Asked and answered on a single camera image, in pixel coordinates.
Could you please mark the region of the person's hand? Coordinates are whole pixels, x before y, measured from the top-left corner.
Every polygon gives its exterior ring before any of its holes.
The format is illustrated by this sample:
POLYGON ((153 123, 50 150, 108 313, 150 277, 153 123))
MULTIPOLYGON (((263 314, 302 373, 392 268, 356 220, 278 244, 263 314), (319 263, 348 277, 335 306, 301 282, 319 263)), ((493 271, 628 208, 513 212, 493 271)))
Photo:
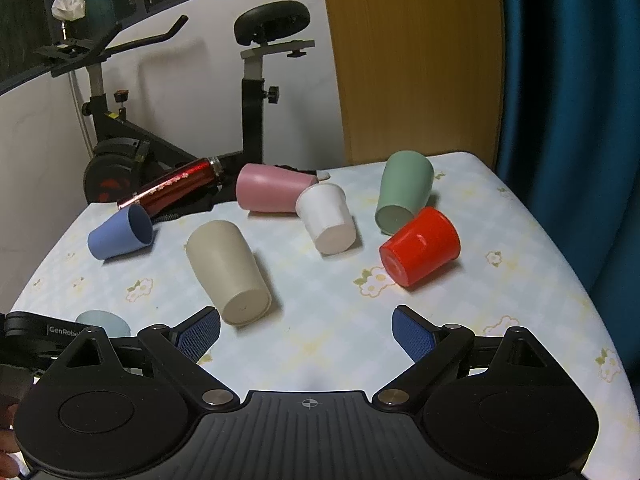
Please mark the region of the person's hand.
POLYGON ((13 454, 18 452, 14 431, 11 429, 17 405, 4 406, 1 409, 1 430, 0 430, 0 477, 2 479, 13 479, 20 473, 20 466, 13 458, 13 454))

